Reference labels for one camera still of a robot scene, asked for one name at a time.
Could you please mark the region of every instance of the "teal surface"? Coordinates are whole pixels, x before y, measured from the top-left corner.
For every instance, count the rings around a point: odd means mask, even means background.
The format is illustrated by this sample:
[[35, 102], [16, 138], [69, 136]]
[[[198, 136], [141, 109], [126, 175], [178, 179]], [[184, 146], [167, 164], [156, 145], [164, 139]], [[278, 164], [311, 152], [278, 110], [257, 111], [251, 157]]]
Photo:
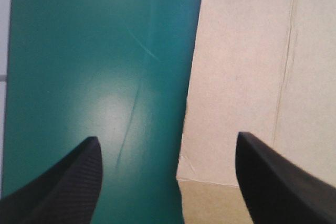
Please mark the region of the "teal surface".
[[12, 0], [3, 195], [95, 135], [92, 223], [182, 223], [175, 173], [200, 1]]

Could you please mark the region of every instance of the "beige cardboard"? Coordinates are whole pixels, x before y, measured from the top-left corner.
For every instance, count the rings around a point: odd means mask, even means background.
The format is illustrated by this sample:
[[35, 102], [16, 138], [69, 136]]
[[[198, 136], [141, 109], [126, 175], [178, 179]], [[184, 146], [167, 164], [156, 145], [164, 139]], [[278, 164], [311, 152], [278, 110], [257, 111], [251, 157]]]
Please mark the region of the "beige cardboard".
[[252, 224], [238, 187], [179, 182], [186, 224]]
[[202, 0], [178, 179], [238, 185], [236, 137], [272, 144], [291, 0]]
[[177, 171], [186, 223], [249, 223], [228, 186], [239, 131], [336, 186], [335, 12], [336, 0], [202, 0]]
[[336, 0], [294, 0], [275, 148], [336, 186]]

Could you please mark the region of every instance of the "black carbon fiber object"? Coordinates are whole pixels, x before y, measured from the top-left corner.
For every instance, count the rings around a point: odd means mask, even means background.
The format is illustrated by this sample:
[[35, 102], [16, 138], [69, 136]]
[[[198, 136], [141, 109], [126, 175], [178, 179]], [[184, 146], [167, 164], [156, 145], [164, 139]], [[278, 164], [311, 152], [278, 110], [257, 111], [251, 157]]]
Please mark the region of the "black carbon fiber object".
[[51, 169], [1, 200], [0, 223], [90, 223], [102, 176], [99, 141], [88, 137]]
[[238, 135], [236, 174], [255, 224], [336, 223], [336, 189], [250, 133]]

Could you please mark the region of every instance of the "scratch mark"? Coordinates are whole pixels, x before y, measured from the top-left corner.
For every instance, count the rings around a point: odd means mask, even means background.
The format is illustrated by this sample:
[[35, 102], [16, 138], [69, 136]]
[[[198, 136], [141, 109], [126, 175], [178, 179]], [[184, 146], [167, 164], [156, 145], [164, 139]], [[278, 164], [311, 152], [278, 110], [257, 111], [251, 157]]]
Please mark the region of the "scratch mark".
[[137, 106], [139, 95], [140, 95], [141, 82], [142, 82], [142, 78], [140, 78], [140, 81], [139, 81], [139, 84], [138, 84], [138, 88], [137, 88], [137, 91], [135, 93], [135, 97], [134, 97], [133, 107], [132, 107], [132, 110], [131, 110], [130, 119], [129, 119], [129, 122], [127, 124], [126, 132], [125, 132], [125, 135], [124, 135], [124, 138], [122, 140], [121, 147], [120, 147], [120, 150], [119, 150], [119, 153], [118, 153], [117, 163], [115, 165], [116, 169], [118, 169], [118, 167], [119, 167], [121, 155], [122, 155], [122, 152], [123, 152], [124, 146], [125, 146], [125, 142], [126, 142], [126, 139], [128, 137], [128, 134], [129, 134], [129, 131], [130, 131], [130, 128], [131, 128], [131, 124], [132, 124], [133, 119], [134, 119], [135, 107]]
[[132, 38], [136, 41], [136, 43], [138, 43], [138, 45], [148, 54], [150, 55], [153, 59], [160, 61], [158, 59], [157, 56], [155, 56], [155, 54], [153, 54], [143, 43], [141, 43], [141, 41], [139, 41], [139, 39], [134, 35], [134, 33], [126, 26], [127, 31], [129, 32], [129, 34], [132, 36]]
[[279, 87], [279, 95], [278, 95], [278, 102], [277, 102], [277, 108], [276, 108], [276, 117], [275, 117], [275, 123], [274, 123], [272, 147], [275, 147], [276, 132], [277, 132], [277, 129], [278, 129], [278, 121], [279, 121], [280, 107], [281, 107], [281, 98], [282, 98], [282, 93], [283, 93], [283, 90], [284, 90], [283, 88], [285, 86], [285, 79], [286, 79], [286, 76], [287, 76], [287, 65], [288, 65], [290, 41], [291, 41], [291, 34], [292, 34], [292, 27], [293, 27], [292, 22], [293, 22], [294, 6], [295, 6], [295, 0], [291, 0], [290, 10], [289, 10], [288, 38], [287, 38], [287, 44], [286, 44], [287, 45], [287, 50], [286, 50], [286, 55], [285, 55], [285, 69], [283, 71], [282, 81], [281, 81], [280, 87]]

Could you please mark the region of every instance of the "green board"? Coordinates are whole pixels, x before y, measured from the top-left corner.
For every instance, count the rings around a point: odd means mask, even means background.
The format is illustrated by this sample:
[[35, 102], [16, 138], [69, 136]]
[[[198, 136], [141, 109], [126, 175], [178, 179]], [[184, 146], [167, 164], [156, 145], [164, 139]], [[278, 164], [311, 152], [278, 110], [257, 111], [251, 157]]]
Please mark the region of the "green board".
[[87, 136], [92, 223], [182, 223], [175, 173], [201, 0], [12, 0], [3, 196]]

